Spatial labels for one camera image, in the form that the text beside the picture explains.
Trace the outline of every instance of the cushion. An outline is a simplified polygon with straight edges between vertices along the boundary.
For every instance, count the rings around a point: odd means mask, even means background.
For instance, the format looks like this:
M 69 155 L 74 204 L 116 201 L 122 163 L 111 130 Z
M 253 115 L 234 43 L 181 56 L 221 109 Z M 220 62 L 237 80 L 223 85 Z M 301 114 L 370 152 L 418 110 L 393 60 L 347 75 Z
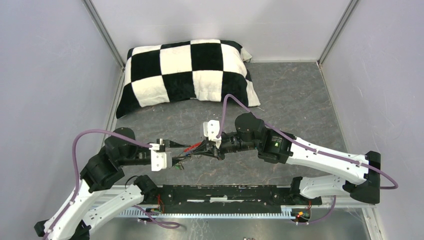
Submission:
M 259 106 L 249 71 L 252 56 L 237 42 L 192 40 L 128 51 L 119 119 L 145 106 L 188 99 L 221 102 L 232 94 Z

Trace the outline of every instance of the gray floor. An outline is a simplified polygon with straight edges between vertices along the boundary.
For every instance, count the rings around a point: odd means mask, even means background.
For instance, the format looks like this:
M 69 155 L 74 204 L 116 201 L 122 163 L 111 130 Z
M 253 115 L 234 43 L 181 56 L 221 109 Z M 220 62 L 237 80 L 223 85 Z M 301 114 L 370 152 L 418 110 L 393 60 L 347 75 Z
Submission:
M 262 119 L 302 139 L 327 148 L 345 151 L 327 89 L 315 63 L 247 63 L 261 105 L 252 108 Z M 235 131 L 234 120 L 243 113 L 228 106 L 225 131 Z M 164 103 L 124 116 L 116 127 L 129 127 L 136 139 L 156 138 L 195 144 L 202 122 L 220 120 L 222 103 L 195 99 Z M 257 158 L 256 151 L 227 154 L 225 160 L 193 158 L 176 168 L 151 172 L 150 166 L 125 167 L 123 184 L 132 175 L 149 175 L 158 184 L 290 184 L 293 177 L 318 177 L 325 173 L 303 166 L 271 164 Z
M 320 218 L 328 210 L 313 209 Z M 323 222 L 295 226 L 288 219 L 202 219 L 170 218 L 182 224 L 178 229 L 137 223 L 132 218 L 115 218 L 90 236 L 92 240 L 369 240 L 361 209 L 336 209 Z

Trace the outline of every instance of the red object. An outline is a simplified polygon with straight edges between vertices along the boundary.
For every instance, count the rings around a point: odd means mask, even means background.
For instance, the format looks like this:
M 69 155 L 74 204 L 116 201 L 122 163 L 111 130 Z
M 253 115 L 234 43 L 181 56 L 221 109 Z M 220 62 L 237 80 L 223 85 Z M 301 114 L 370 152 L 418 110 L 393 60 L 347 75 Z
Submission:
M 202 142 L 198 142 L 198 143 L 194 144 L 193 146 L 191 146 L 191 147 L 189 147 L 189 148 L 186 148 L 186 149 L 184 150 L 184 153 L 187 153 L 188 151 L 190 151 L 190 150 L 192 150 L 192 149 L 194 149 L 194 148 L 198 147 L 201 143 L 202 143 Z

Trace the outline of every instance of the gray marble floor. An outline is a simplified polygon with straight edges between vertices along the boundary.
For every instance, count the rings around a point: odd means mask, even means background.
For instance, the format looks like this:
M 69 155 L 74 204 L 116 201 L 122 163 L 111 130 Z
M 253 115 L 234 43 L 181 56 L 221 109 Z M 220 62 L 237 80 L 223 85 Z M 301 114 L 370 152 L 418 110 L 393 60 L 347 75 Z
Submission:
M 345 151 L 327 89 L 315 63 L 247 63 L 261 105 L 252 111 L 265 121 L 295 136 L 338 151 Z M 226 132 L 235 131 L 234 120 L 244 111 L 229 104 Z M 116 127 L 134 130 L 141 142 L 156 138 L 178 143 L 199 142 L 202 122 L 220 120 L 222 103 L 195 99 L 144 107 L 117 121 Z M 150 166 L 124 167 L 123 184 L 132 175 L 149 175 L 157 185 L 176 184 L 290 184 L 293 177 L 325 175 L 316 169 L 271 164 L 257 158 L 256 151 L 227 154 L 225 160 L 192 158 L 176 168 L 151 172 Z

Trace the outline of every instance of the white wall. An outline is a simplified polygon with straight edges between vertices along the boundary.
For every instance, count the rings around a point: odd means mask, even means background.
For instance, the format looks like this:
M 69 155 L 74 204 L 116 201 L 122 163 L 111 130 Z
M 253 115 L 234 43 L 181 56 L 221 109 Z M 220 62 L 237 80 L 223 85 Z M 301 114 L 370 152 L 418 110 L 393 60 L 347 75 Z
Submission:
M 323 64 L 348 147 L 381 152 L 382 170 L 399 183 L 377 207 L 389 240 L 424 239 L 423 8 L 360 1 Z
M 0 239 L 37 239 L 73 188 L 71 145 L 104 128 L 120 69 L 79 0 L 0 3 Z M 79 167 L 103 136 L 83 137 Z
M 317 60 L 349 0 L 92 0 L 126 59 L 138 46 L 234 40 L 254 61 Z

